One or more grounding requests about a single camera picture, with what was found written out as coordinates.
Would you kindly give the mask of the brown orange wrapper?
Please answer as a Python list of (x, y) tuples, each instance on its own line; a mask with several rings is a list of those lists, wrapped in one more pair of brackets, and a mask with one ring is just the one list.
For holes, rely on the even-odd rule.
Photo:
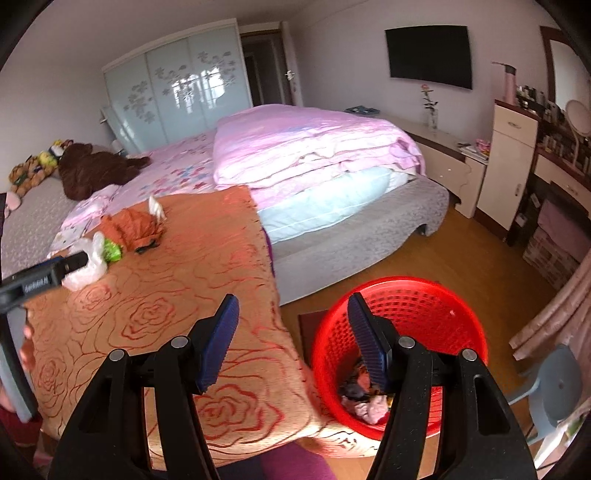
[(118, 245), (123, 253), (140, 252), (159, 245), (164, 233), (162, 223), (145, 211), (126, 208), (114, 216), (104, 215), (98, 230)]

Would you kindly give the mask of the clear plastic bag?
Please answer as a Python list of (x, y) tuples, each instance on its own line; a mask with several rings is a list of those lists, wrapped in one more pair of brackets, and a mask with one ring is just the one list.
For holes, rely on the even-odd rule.
[(105, 247), (104, 235), (97, 231), (91, 238), (80, 238), (68, 249), (68, 255), (84, 252), (87, 256), (86, 264), (72, 273), (68, 273), (62, 280), (62, 286), (75, 292), (97, 282), (107, 272), (107, 263), (103, 258)]

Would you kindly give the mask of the red plastic mesh basket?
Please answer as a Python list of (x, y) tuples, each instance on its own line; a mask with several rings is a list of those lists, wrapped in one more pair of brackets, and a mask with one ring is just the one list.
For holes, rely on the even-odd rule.
[[(474, 350), (483, 362), (489, 361), (485, 331), (477, 315), (463, 299), (443, 285), (416, 277), (385, 277), (353, 288), (362, 294), (370, 311), (389, 319), (401, 335), (426, 348), (457, 355)], [(387, 420), (369, 425), (342, 406), (339, 387), (353, 372), (361, 357), (349, 326), (349, 294), (342, 296), (315, 330), (311, 347), (311, 370), (322, 405), (342, 425), (372, 440), (380, 440)]]

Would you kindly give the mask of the red floor mat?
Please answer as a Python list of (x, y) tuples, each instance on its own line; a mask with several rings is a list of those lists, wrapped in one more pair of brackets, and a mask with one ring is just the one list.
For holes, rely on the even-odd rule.
[(304, 363), (311, 367), (311, 354), (314, 347), (315, 333), (322, 319), (328, 314), (328, 310), (308, 312), (297, 316), (300, 328), (301, 349), (303, 349)]

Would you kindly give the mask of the orange rose pattern tablecloth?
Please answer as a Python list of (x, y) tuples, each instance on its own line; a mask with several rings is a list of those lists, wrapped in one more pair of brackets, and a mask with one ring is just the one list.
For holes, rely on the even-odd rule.
[(372, 457), (377, 441), (329, 418), (280, 317), (280, 295), (256, 205), (245, 187), (161, 199), (160, 244), (127, 254), (97, 282), (55, 289), (27, 308), (43, 432), (59, 438), (115, 349), (157, 350), (211, 316), (224, 296), (239, 323), (216, 383), (195, 401), (216, 466), (290, 442), (335, 458)]

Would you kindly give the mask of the green wrapper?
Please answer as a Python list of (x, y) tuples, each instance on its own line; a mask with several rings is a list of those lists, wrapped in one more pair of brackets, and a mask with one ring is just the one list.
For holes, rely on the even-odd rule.
[(102, 257), (107, 264), (118, 262), (122, 259), (121, 247), (108, 238), (104, 239)]

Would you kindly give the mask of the light blue pillow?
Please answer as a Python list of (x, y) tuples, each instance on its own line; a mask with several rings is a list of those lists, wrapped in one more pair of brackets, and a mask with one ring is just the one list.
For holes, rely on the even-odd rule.
[(386, 167), (344, 173), (260, 209), (260, 222), (273, 244), (334, 226), (383, 196), (392, 174)]

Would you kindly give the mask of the white crumpled tissue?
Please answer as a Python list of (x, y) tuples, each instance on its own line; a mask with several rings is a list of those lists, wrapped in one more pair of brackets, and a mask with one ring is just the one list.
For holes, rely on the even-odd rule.
[(164, 209), (154, 196), (148, 198), (147, 205), (148, 213), (157, 223), (162, 223), (166, 220)]

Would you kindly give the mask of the pink floral bed sheet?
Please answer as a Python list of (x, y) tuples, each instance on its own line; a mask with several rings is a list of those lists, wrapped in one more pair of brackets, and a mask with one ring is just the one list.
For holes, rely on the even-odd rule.
[(55, 239), (65, 244), (95, 228), (104, 215), (147, 200), (175, 194), (214, 191), (212, 150), (215, 132), (208, 130), (149, 151), (151, 163), (122, 186), (109, 185), (79, 202), (63, 221)]

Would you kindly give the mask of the cream low tv cabinet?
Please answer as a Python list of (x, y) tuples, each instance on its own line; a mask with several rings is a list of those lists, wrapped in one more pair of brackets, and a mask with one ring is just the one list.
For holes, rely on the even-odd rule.
[(444, 186), (458, 198), (455, 208), (467, 218), (475, 214), (481, 193), (486, 165), (466, 156), (459, 148), (459, 139), (427, 126), (387, 113), (379, 118), (398, 126), (418, 144), (426, 164), (426, 175)]

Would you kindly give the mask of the grey plastic stool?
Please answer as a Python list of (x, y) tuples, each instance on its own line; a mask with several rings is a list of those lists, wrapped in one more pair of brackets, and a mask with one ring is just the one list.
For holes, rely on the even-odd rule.
[(528, 399), (535, 431), (526, 438), (529, 445), (554, 433), (559, 423), (575, 411), (582, 388), (579, 363), (571, 349), (564, 344), (559, 344), (543, 361), (529, 370), (525, 383), (507, 397), (510, 405)]

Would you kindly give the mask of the pink curtain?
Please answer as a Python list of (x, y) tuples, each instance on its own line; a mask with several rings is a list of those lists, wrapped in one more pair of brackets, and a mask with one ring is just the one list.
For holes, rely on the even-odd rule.
[(590, 252), (556, 296), (509, 342), (517, 361), (550, 345), (569, 347), (590, 368)]

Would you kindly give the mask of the woven storage box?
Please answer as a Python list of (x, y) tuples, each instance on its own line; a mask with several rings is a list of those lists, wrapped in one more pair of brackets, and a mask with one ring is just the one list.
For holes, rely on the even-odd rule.
[(580, 265), (540, 227), (531, 236), (523, 259), (555, 290), (562, 289)]

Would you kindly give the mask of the pink quilt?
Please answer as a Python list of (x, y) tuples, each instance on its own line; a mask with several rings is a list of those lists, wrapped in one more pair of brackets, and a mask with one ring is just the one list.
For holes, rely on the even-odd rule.
[(219, 120), (212, 162), (218, 190), (248, 186), (260, 208), (345, 172), (386, 167), (426, 173), (418, 145), (387, 120), (280, 104)]

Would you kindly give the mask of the white tall cabinet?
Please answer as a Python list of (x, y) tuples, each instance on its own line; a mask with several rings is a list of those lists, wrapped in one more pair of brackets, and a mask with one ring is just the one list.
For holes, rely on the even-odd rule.
[(535, 114), (495, 101), (491, 151), (475, 219), (499, 237), (509, 232), (523, 198), (538, 125)]

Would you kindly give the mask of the tan plush toy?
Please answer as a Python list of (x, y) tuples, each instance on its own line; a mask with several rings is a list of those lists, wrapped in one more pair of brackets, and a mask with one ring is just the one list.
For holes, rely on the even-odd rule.
[(24, 163), (16, 165), (8, 176), (10, 190), (23, 198), (32, 188), (39, 186), (57, 170), (57, 160), (49, 153), (30, 156)]

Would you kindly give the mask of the brown plush bear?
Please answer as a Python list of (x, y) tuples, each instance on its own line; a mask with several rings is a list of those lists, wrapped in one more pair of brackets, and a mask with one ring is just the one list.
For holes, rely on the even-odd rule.
[(91, 144), (72, 143), (61, 156), (58, 172), (65, 196), (82, 201), (109, 185), (125, 185), (150, 163), (149, 157), (127, 158), (94, 151)]

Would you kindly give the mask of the rose in glass vase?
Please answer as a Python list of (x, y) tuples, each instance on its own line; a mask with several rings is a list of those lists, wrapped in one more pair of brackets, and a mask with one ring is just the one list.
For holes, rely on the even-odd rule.
[(438, 102), (431, 98), (433, 89), (429, 85), (423, 84), (421, 86), (421, 92), (423, 95), (423, 105), (428, 115), (428, 127), (432, 131), (436, 131), (438, 129), (439, 121)]

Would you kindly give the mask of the dressing table with drawer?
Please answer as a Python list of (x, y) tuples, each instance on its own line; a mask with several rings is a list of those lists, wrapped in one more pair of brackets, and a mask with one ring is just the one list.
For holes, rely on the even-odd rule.
[(590, 180), (575, 172), (554, 154), (537, 148), (533, 173), (546, 183), (555, 183), (590, 211)]

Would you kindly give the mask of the glass sliding door wardrobe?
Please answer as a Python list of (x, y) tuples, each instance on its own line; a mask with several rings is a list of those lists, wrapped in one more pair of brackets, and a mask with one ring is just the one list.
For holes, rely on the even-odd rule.
[(104, 121), (132, 155), (211, 130), (252, 107), (235, 18), (146, 43), (102, 73)]

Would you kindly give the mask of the dark doorway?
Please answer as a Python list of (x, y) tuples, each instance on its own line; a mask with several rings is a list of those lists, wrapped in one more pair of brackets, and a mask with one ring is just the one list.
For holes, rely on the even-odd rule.
[(243, 33), (240, 41), (252, 105), (294, 105), (280, 30)]

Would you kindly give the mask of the pink thermos bottle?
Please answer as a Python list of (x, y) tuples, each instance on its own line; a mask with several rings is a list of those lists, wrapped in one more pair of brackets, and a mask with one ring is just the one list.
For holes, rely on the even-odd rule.
[(516, 85), (516, 73), (517, 70), (514, 66), (502, 62), (494, 61), (495, 65), (500, 65), (504, 68), (504, 102), (510, 105), (517, 105), (517, 85)]

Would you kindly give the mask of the round vanity mirror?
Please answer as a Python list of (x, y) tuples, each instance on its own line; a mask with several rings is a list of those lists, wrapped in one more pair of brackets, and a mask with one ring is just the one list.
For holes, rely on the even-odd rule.
[(580, 101), (571, 99), (566, 103), (565, 118), (575, 138), (575, 148), (572, 165), (576, 166), (581, 139), (588, 137), (591, 131), (591, 116), (589, 109)]

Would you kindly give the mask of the grey bed frame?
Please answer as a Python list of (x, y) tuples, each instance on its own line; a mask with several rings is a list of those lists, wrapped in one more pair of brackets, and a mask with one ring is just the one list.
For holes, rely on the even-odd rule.
[(280, 305), (301, 300), (370, 268), (417, 231), (429, 236), (449, 207), (446, 188), (419, 177), (334, 226), (273, 244)]

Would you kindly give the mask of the black wall television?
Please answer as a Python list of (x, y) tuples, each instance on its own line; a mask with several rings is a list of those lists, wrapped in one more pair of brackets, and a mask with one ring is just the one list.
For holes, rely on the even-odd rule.
[(391, 78), (473, 89), (469, 32), (461, 25), (426, 25), (385, 31)]

